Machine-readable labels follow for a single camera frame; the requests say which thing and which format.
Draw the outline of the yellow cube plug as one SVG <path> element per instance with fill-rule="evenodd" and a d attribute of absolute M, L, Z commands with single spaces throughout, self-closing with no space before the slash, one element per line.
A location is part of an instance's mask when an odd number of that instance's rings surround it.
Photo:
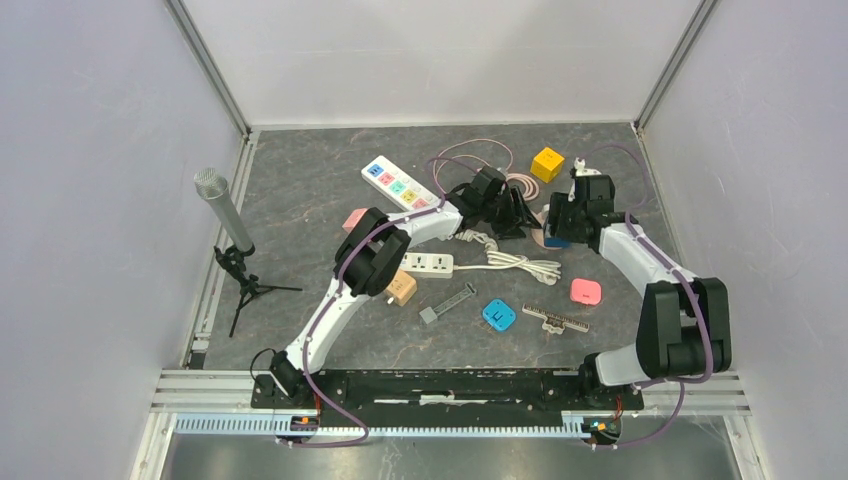
<path fill-rule="evenodd" d="M 544 183 L 551 183 L 562 171 L 565 157 L 550 147 L 544 147 L 533 158 L 530 173 Z"/>

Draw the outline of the pink and blue block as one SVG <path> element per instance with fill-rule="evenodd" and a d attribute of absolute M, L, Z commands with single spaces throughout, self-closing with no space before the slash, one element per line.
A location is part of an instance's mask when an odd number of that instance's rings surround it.
<path fill-rule="evenodd" d="M 575 278 L 570 284 L 570 299 L 582 305 L 596 306 L 603 298 L 602 286 L 584 278 Z"/>

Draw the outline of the long white power strip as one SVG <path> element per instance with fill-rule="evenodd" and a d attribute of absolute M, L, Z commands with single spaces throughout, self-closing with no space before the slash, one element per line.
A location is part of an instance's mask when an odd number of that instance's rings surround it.
<path fill-rule="evenodd" d="M 363 180 L 404 211 L 436 206 L 439 197 L 385 156 L 377 156 L 360 170 Z"/>

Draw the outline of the pink round socket base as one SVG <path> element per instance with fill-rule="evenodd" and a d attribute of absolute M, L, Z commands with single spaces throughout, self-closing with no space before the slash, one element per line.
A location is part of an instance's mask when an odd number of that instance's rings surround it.
<path fill-rule="evenodd" d="M 547 216 L 549 213 L 549 205 L 545 204 L 542 206 L 542 209 L 539 212 L 534 212 L 533 216 L 536 221 L 541 225 L 541 228 L 532 228 L 531 236 L 534 242 L 541 248 L 545 250 L 557 250 L 557 247 L 549 247 L 545 244 L 545 231 L 544 231 L 544 222 L 547 220 Z"/>

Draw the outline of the small white power strip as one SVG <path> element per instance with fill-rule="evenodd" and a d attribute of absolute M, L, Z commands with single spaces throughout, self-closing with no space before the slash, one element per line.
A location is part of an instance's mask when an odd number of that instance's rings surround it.
<path fill-rule="evenodd" d="M 399 269 L 414 278 L 450 279 L 454 274 L 454 257 L 451 254 L 407 252 Z"/>

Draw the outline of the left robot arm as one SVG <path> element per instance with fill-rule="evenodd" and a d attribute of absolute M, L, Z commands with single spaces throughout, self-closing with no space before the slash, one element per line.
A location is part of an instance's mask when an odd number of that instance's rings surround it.
<path fill-rule="evenodd" d="M 479 222 L 509 238 L 542 227 L 520 189 L 508 186 L 505 176 L 491 167 L 439 194 L 432 205 L 393 214 L 367 209 L 338 248 L 332 280 L 315 313 L 295 340 L 273 357 L 269 373 L 278 397 L 295 408 L 312 399 L 314 381 L 309 375 L 322 369 L 353 314 L 390 285 L 410 247 L 449 239 Z"/>

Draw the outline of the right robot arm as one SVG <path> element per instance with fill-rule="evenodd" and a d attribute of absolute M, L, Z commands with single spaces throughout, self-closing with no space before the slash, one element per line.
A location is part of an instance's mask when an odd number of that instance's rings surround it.
<path fill-rule="evenodd" d="M 612 263 L 642 298 L 635 340 L 584 359 L 577 392 L 585 405 L 606 406 L 618 386 L 702 383 L 730 368 L 726 285 L 681 267 L 632 215 L 616 210 L 610 176 L 574 175 L 571 192 L 552 194 L 547 231 L 557 240 L 584 244 Z"/>

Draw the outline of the beige dragon plug adapter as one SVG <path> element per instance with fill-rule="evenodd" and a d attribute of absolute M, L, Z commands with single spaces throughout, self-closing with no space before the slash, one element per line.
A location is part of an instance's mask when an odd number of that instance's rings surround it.
<path fill-rule="evenodd" d="M 384 290 L 389 305 L 405 306 L 417 292 L 416 279 L 406 271 L 398 269 Z"/>

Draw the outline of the pink cube plug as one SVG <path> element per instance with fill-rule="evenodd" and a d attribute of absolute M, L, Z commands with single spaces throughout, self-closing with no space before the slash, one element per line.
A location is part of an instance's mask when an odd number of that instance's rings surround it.
<path fill-rule="evenodd" d="M 351 214 L 347 217 L 347 219 L 343 222 L 343 230 L 346 233 L 351 233 L 366 213 L 367 208 L 358 208 L 353 210 Z"/>

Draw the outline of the dark blue cube socket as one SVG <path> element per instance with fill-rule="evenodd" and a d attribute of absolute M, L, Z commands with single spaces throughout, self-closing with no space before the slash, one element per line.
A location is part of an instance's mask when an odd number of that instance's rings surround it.
<path fill-rule="evenodd" d="M 570 247 L 571 243 L 553 235 L 551 227 L 546 226 L 543 230 L 543 246 L 547 249 L 563 249 Z"/>

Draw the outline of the blue plug adapter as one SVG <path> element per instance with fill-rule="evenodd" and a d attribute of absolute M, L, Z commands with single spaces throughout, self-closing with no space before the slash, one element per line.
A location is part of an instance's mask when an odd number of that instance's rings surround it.
<path fill-rule="evenodd" d="M 483 320 L 495 331 L 503 333 L 516 321 L 516 312 L 502 299 L 491 300 L 481 311 Z"/>

